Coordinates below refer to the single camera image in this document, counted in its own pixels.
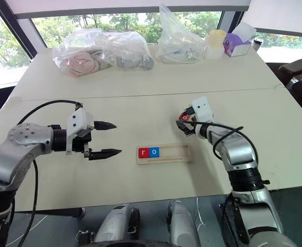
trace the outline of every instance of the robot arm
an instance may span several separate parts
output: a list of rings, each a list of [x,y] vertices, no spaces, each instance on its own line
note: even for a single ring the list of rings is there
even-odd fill
[[[82,107],[78,108],[67,120],[67,129],[59,125],[39,126],[22,123],[13,127],[0,145],[0,229],[10,224],[6,222],[11,204],[30,168],[39,155],[52,151],[66,151],[66,154],[81,152],[89,160],[109,158],[121,152],[116,149],[103,149],[92,152],[88,147],[91,131],[116,128],[108,122],[94,121],[93,116]]]
[[[193,130],[186,125],[190,117],[192,122],[188,123],[194,127]],[[248,244],[253,236],[261,232],[283,234],[278,212],[265,186],[269,182],[261,179],[257,153],[248,139],[239,131],[231,131],[214,123],[206,97],[194,100],[192,106],[180,115],[177,125],[186,135],[195,133],[199,138],[207,139],[219,152],[232,186],[234,222],[240,240]]]

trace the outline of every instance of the tree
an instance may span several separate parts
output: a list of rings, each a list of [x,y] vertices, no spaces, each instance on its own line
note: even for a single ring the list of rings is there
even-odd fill
[[[72,21],[73,24],[75,24],[77,27],[80,27],[81,29],[85,27],[85,25],[81,24],[81,17],[79,15],[71,15],[67,16],[69,20]]]
[[[257,32],[252,39],[255,37],[263,39],[262,47],[283,46],[293,49],[302,49],[302,37],[262,32]]]
[[[100,19],[102,18],[102,16],[106,16],[106,14],[89,14],[87,15],[87,18],[90,18],[94,21],[95,27],[99,27],[99,25],[101,24]]]
[[[211,30],[217,29],[221,12],[177,12],[175,16],[187,30],[204,38]]]
[[[147,24],[146,32],[145,35],[141,35],[144,36],[147,43],[158,43],[162,32],[160,14],[147,13],[145,22]]]
[[[13,68],[29,64],[29,57],[5,24],[0,22],[0,65]]]
[[[133,31],[137,26],[137,14],[111,14],[110,23],[115,25],[118,31]]]
[[[76,24],[67,16],[45,17],[34,19],[41,37],[48,47],[58,46],[66,36],[76,29]]]
[[[102,31],[114,31],[115,27],[111,24],[107,24],[107,23],[99,23],[98,27],[100,29],[102,29]]]
[[[87,26],[88,26],[87,15],[86,15],[86,14],[83,14],[83,15],[82,15],[82,19],[83,19],[83,23],[85,24],[85,27],[87,27]]]

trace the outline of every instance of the plastic bag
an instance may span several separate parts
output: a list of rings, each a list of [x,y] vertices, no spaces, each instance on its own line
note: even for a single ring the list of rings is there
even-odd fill
[[[102,35],[100,28],[74,31],[58,48],[53,48],[53,61],[59,69],[73,77],[94,73],[110,65],[101,59],[102,47],[95,43]]]
[[[154,61],[145,39],[137,32],[101,35],[95,43],[102,46],[101,58],[125,69],[151,69]]]
[[[157,57],[164,63],[195,63],[204,56],[204,42],[189,32],[174,14],[160,5],[162,34]]]

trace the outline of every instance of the gray device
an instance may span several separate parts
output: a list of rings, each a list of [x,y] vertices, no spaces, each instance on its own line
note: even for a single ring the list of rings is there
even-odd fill
[[[196,225],[182,202],[169,203],[167,224],[171,233],[171,243],[181,247],[200,247]]]
[[[138,208],[130,204],[119,205],[107,215],[97,231],[94,242],[131,239],[138,233],[139,223]]]

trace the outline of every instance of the tissue box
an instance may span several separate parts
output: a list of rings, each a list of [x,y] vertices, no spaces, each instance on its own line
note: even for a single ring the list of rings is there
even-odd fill
[[[234,33],[228,33],[223,42],[224,51],[230,57],[246,55],[250,45],[250,41],[242,42],[240,37]]]

